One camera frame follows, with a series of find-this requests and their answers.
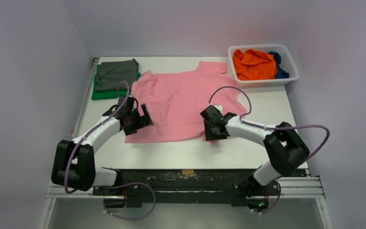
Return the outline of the pink t shirt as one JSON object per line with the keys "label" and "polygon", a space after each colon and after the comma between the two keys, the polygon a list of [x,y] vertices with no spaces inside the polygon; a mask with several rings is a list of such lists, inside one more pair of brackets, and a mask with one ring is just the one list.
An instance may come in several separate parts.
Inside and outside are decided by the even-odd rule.
{"label": "pink t shirt", "polygon": [[238,101],[236,82],[228,77],[224,62],[200,61],[193,71],[151,73],[132,85],[132,95],[146,104],[153,125],[125,138],[126,143],[146,144],[184,141],[204,134],[200,113],[209,102],[223,113],[241,115],[246,108]]}

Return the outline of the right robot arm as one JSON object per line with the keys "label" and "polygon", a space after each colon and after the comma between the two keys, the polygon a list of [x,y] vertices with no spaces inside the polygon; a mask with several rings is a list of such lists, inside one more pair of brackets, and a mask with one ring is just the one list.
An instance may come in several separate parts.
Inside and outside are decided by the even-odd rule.
{"label": "right robot arm", "polygon": [[205,108],[200,115],[206,141],[238,137],[265,148],[268,162],[254,171],[246,182],[254,194],[262,193],[269,183],[280,177],[291,176],[310,155],[309,148],[289,123],[262,125],[234,113],[222,114],[214,105]]}

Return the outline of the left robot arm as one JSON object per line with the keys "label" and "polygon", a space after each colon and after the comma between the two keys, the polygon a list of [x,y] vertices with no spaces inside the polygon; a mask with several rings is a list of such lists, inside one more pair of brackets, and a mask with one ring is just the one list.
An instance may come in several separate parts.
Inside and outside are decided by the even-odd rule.
{"label": "left robot arm", "polygon": [[104,187],[111,195],[118,195],[123,182],[117,178],[117,170],[96,166],[95,153],[120,132],[129,136],[150,125],[153,121],[146,104],[138,104],[132,96],[121,96],[87,132],[57,144],[52,183],[63,186],[67,194]]}

